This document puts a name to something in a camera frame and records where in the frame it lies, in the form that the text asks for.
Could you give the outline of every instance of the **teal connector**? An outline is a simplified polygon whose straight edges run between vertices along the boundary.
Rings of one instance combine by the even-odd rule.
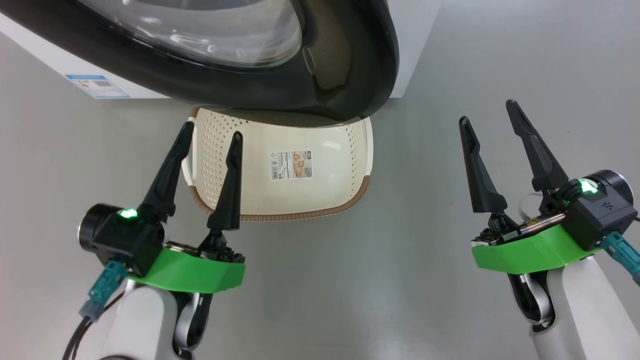
[[[127,275],[129,273],[123,264],[109,261],[89,290],[89,300],[80,309],[80,315],[87,316],[92,322],[98,321],[104,312],[107,301],[127,278]]]
[[[640,253],[619,232],[609,234],[600,246],[613,260],[624,266],[640,286]]]

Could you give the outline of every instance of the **product label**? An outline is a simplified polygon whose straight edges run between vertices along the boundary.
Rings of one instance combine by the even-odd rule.
[[[308,179],[314,176],[311,150],[275,151],[269,154],[271,180]]]
[[[102,75],[65,75],[96,99],[126,99],[129,96]]]

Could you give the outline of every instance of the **green led indicator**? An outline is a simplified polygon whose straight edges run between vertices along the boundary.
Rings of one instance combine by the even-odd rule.
[[[589,179],[580,179],[579,181],[580,181],[580,186],[582,187],[582,192],[583,193],[586,193],[586,192],[596,193],[596,192],[598,192],[598,187],[593,181],[590,181]]]
[[[138,217],[138,212],[135,209],[124,209],[120,212],[120,216],[124,218]]]

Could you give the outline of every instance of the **floor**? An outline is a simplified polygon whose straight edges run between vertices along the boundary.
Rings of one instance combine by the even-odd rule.
[[[640,188],[640,3],[446,0],[405,97],[372,118],[371,185],[339,215],[242,224],[244,284],[215,296],[200,359],[537,359],[504,275],[479,270],[456,122],[515,211],[531,171],[504,101],[517,99],[566,172],[601,168]],[[0,36],[0,311],[6,358],[63,352],[100,271],[77,244],[89,206],[139,203],[186,120],[177,101],[94,101]],[[172,237],[205,215],[185,186]],[[640,226],[627,233],[640,247]],[[640,291],[597,256],[640,329]],[[88,333],[95,359],[112,320]]]

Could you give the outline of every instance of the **green plastic band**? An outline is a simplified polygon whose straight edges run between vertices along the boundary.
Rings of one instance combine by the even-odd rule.
[[[561,268],[598,250],[583,251],[561,225],[556,225],[511,243],[476,246],[472,252],[479,268],[519,275]]]
[[[213,294],[242,284],[245,265],[223,263],[163,249],[144,278],[130,279],[156,288]]]

